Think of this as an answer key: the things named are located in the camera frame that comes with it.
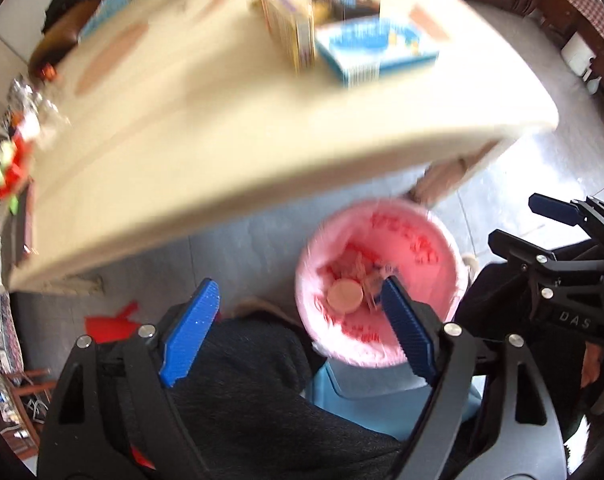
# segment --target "pink plastic bag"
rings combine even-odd
[[[428,303],[442,321],[455,314],[468,273],[444,225],[407,200],[361,202],[328,218],[304,250],[297,267],[295,299],[307,332],[330,357],[362,367],[401,364],[406,357],[381,311],[366,304],[336,315],[326,293],[336,269],[361,253],[364,262],[395,267],[413,300]]]

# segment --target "pink bucket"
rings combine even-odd
[[[413,300],[428,303],[442,321],[455,314],[468,273],[455,240],[433,213],[401,199],[368,200],[324,221],[297,266],[295,300],[306,331],[329,357],[380,368],[406,361],[381,310],[363,304],[338,315],[326,293],[339,278],[336,262],[358,261],[394,267]]]

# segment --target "white container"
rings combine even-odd
[[[582,77],[595,58],[595,53],[576,32],[562,49],[562,59],[575,75]]]

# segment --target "barcode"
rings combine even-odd
[[[355,86],[366,81],[375,81],[380,77],[378,64],[354,66],[347,72],[347,85]]]

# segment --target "table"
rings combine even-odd
[[[36,154],[38,254],[12,290],[88,291],[64,276],[415,164],[451,160],[414,194],[449,191],[557,126],[536,76],[461,0],[382,0],[448,41],[434,64],[353,89],[321,61],[296,76],[248,1],[136,0],[64,59],[72,127]]]

